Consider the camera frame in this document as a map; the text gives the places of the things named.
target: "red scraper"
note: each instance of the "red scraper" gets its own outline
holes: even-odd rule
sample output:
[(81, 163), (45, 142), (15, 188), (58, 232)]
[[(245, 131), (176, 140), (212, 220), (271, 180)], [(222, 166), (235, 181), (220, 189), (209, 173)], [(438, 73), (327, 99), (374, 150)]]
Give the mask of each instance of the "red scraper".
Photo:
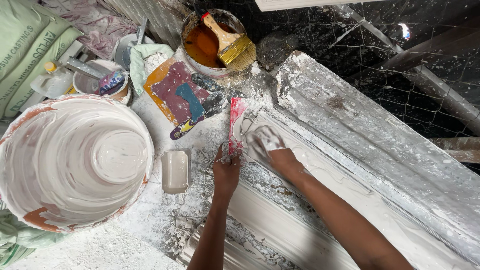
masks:
[(248, 108), (248, 103), (244, 98), (232, 98), (232, 107), (230, 111), (230, 135), (228, 137), (228, 155), (233, 155), (237, 149), (243, 150), (241, 141), (233, 136), (233, 126), (236, 121), (243, 121), (242, 114)]

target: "bottle cap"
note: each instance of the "bottle cap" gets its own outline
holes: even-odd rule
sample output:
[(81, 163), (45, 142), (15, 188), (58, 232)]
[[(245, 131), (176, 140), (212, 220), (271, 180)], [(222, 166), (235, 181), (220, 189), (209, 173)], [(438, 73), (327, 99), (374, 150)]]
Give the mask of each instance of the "bottle cap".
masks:
[(50, 71), (50, 72), (53, 72), (53, 71), (57, 70), (57, 65), (55, 63), (52, 63), (52, 62), (45, 63), (45, 65), (43, 67), (47, 71)]

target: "forearm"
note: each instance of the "forearm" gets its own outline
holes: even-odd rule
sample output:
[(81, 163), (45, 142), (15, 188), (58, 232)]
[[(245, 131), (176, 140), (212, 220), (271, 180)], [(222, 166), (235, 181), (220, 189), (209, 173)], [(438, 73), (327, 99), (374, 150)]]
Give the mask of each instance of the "forearm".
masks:
[(361, 269), (412, 269), (368, 220), (313, 176), (295, 172), (288, 178), (306, 196), (332, 235)]
[(188, 270), (222, 270), (229, 200), (215, 197)]

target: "person's arm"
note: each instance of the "person's arm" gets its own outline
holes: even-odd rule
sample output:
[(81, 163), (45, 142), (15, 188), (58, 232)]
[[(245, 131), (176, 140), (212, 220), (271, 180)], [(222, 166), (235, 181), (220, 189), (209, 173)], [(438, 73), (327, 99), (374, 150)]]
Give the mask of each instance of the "person's arm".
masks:
[(335, 239), (362, 270), (412, 270), (403, 255), (366, 218), (305, 173), (290, 148), (269, 151), (271, 165), (312, 204)]
[(222, 163), (222, 146), (214, 160), (215, 191), (204, 231), (187, 270), (222, 270), (227, 209), (240, 178), (240, 159)]

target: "yellow paint brush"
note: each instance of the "yellow paint brush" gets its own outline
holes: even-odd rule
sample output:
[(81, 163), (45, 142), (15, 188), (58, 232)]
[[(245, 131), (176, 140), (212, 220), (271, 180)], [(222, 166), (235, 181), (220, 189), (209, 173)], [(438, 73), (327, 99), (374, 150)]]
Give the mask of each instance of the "yellow paint brush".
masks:
[(197, 4), (194, 6), (202, 22), (218, 37), (218, 58), (228, 69), (243, 71), (257, 60), (255, 44), (246, 34), (231, 34), (224, 31), (209, 12), (201, 9)]

